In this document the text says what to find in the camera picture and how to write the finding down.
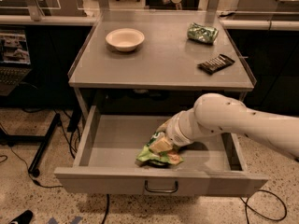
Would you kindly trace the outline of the foam-padded gripper finger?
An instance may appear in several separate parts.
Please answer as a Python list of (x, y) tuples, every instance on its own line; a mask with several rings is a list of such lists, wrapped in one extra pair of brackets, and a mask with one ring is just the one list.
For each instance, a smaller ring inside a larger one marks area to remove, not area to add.
[(164, 122), (163, 124), (161, 124), (161, 125), (157, 128), (156, 132), (157, 132), (157, 133), (159, 133), (159, 132), (165, 132), (166, 129), (167, 129), (168, 123), (169, 123), (169, 120), (167, 120), (166, 122)]
[(154, 153), (169, 151), (172, 148), (173, 148), (173, 143), (165, 136), (153, 141), (149, 145), (149, 149)]

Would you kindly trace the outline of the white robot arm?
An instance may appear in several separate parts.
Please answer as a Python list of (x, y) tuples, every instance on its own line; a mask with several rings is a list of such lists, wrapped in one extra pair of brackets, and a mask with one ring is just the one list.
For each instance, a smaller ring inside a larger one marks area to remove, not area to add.
[(287, 157), (299, 157), (299, 118), (257, 111), (217, 93), (200, 96), (158, 128), (163, 135), (149, 145), (155, 153), (185, 147), (220, 133), (236, 133)]

